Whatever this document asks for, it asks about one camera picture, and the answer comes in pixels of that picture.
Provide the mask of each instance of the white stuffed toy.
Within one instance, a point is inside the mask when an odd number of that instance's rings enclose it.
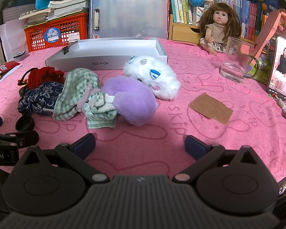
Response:
[[[152,56],[132,56],[124,65],[124,75],[149,86],[154,95],[162,100],[177,97],[181,83],[166,61]]]

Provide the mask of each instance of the red plastic crate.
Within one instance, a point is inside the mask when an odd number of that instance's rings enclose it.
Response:
[[[80,13],[26,28],[24,31],[26,33],[29,52],[50,47],[66,46],[69,44],[69,33],[79,32],[81,40],[87,39],[88,17],[88,13]],[[51,27],[59,28],[61,33],[60,39],[55,43],[49,43],[44,39],[45,32]]]

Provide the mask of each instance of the glass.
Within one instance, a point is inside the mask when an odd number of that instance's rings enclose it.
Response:
[[[237,83],[242,83],[245,78],[254,78],[259,70],[259,62],[251,55],[252,51],[252,44],[229,37],[220,74]],[[256,70],[253,75],[249,75],[247,69],[252,59],[256,62]]]

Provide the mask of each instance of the purple plush toy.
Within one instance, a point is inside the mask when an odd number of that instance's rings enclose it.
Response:
[[[102,91],[114,95],[113,105],[128,123],[143,126],[156,111],[156,98],[152,90],[140,81],[124,76],[106,80]]]

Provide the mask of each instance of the pink table cover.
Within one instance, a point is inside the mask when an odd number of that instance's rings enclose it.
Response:
[[[250,145],[277,181],[286,176],[286,120],[276,101],[268,97],[265,85],[255,80],[237,84],[219,74],[223,54],[211,56],[198,46],[161,40],[168,63],[182,84],[178,98],[161,101],[149,124],[134,127],[119,117],[116,129],[89,130],[84,115],[69,121],[54,121],[51,116],[33,114],[38,145],[52,149],[60,143],[73,143],[86,133],[96,137],[96,148],[86,161],[110,177],[115,174],[167,174],[170,177],[194,160],[186,153],[184,138],[193,135],[207,144],[226,149]],[[44,67],[45,59],[60,48],[31,52],[23,65],[0,83],[0,133],[14,132],[21,114],[17,111],[17,80],[32,67]],[[122,75],[121,70],[96,71],[101,83]],[[188,107],[198,95],[208,95],[233,110],[227,125],[208,119]],[[20,155],[26,149],[20,149]]]

